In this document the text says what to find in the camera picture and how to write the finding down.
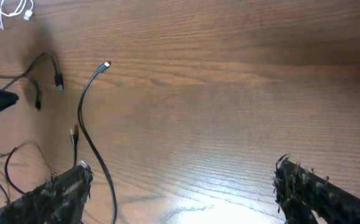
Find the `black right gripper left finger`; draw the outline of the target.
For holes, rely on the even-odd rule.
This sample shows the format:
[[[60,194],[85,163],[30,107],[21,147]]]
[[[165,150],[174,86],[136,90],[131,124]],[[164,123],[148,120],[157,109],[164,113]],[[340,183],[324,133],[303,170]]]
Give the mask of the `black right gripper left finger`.
[[[79,224],[92,181],[93,172],[83,161],[60,175],[52,174],[49,181],[0,208],[0,224]]]

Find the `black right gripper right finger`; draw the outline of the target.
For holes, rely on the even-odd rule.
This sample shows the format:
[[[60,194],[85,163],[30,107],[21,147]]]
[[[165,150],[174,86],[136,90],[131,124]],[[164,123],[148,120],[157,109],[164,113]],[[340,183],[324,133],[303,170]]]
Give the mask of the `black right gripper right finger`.
[[[280,157],[274,171],[275,202],[286,223],[360,223],[360,198],[322,179],[314,171]]]

